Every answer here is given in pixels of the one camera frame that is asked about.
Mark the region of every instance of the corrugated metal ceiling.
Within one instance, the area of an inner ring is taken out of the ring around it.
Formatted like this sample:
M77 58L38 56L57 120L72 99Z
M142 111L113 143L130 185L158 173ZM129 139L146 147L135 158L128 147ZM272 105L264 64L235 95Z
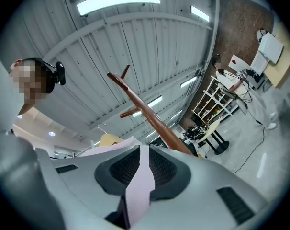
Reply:
M4 65L9 67L14 60L28 57L42 57L54 64L61 61L66 85L56 86L37 108L83 134L82 140L89 136L99 139L101 131L91 131L90 125L129 101L107 77L109 71L121 73L127 64L131 67L125 81L135 92L148 93L147 101L163 95L163 101L153 110L167 121L184 105L185 100L176 100L187 95L188 87L180 89L180 82L176 82L156 92L150 90L202 65L211 29L190 14L189 6L210 16L211 0L121 5L82 17L76 6L81 1L85 0L26 0L0 37ZM125 119L116 115L104 123L108 124L106 129L121 137L144 121L141 115ZM150 129L146 125L133 135L141 138Z

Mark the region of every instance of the black vent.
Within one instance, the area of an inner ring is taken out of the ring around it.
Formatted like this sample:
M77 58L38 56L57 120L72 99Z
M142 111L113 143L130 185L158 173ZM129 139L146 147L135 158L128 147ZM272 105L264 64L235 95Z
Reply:
M149 149L149 167L155 179L156 189L171 181L177 172L177 167L164 156Z
M64 172L75 170L77 168L78 167L76 165L70 164L70 165L58 167L58 168L56 168L56 171L58 172L58 174L61 174L61 173L64 173Z
M230 210L237 224L240 225L254 216L253 211L232 188L220 188L217 193Z
M136 149L124 158L112 164L109 168L110 175L126 187L134 177L140 166L140 149Z

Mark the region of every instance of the person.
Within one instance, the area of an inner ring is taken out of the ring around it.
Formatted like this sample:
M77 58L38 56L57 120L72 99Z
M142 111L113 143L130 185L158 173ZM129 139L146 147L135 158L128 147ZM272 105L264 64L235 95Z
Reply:
M0 131L10 131L18 115L51 93L55 75L40 58L18 59L9 72L0 60Z
M211 59L211 64L216 68L216 78L228 89L228 91L236 94L245 103L251 116L258 120L265 130L272 130L277 127L272 120L277 116L276 113L267 113L266 105L261 96L256 93L249 84L245 81L246 75L241 78L225 70L225 66L221 64L221 56L215 55Z

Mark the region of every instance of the shelving unit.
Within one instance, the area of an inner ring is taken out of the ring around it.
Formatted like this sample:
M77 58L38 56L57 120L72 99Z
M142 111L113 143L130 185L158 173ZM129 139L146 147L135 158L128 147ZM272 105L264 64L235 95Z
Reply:
M235 109L237 109L239 106L238 106L238 104L236 104L233 108L231 108L231 113L235 110ZM221 120L220 121L222 121L224 118L226 118L227 116L229 115L229 113L227 113L227 114L225 114L225 116L223 116L222 118L221 118Z
M231 101L232 101L232 99L230 99L229 101L227 101L227 103L226 103L226 105L224 107L228 106L231 103ZM219 110L216 115L214 115L213 117L211 117L209 119L209 121L211 121L212 119L214 119L215 117L217 117L218 114L221 113L222 111L224 111L224 110L223 109Z
M210 122L215 118L218 118L220 116L220 114L223 113L224 108L226 108L227 106L231 105L232 99L229 99L228 96L225 96L225 94L222 93L218 93L218 91L220 90L219 87L216 87L216 89L213 89L214 84L218 85L219 81L217 80L217 78L211 76L211 82L208 85L207 89L203 91L203 96L201 97L200 101L197 103L197 105L194 107L194 109L192 110L192 112L194 114L196 114L198 117L200 117L202 119L203 122ZM204 104L201 105L205 99L205 97L209 96L208 101ZM209 103L211 101L214 101L213 106L209 105ZM212 113L212 111L215 109L215 107L218 106L220 108L220 110L214 115L212 114L211 117L206 118L210 113ZM238 105L236 104L235 106L232 107L232 109L230 110L230 112L232 113L235 109L238 108ZM224 118L226 118L229 114L225 114L223 117L219 117L220 120L222 121Z

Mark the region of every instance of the white floor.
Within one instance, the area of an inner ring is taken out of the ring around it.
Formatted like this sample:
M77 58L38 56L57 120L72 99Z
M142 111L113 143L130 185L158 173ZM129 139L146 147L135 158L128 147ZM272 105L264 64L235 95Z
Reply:
M268 201L280 196L290 182L290 109L280 92L290 98L290 77L281 91L270 87L266 93L259 92L268 112L278 113L275 120L278 126L274 130L264 131L264 142L252 154L256 145L263 139L263 127L256 123L250 114L244 115L240 110L234 113L234 117L224 120L217 129L220 135L230 142L229 148L220 155L215 155L212 149L207 154L209 160L221 164L233 173L251 154L235 174L253 186ZM218 146L214 139L212 144ZM202 148L206 152L209 150L207 144Z

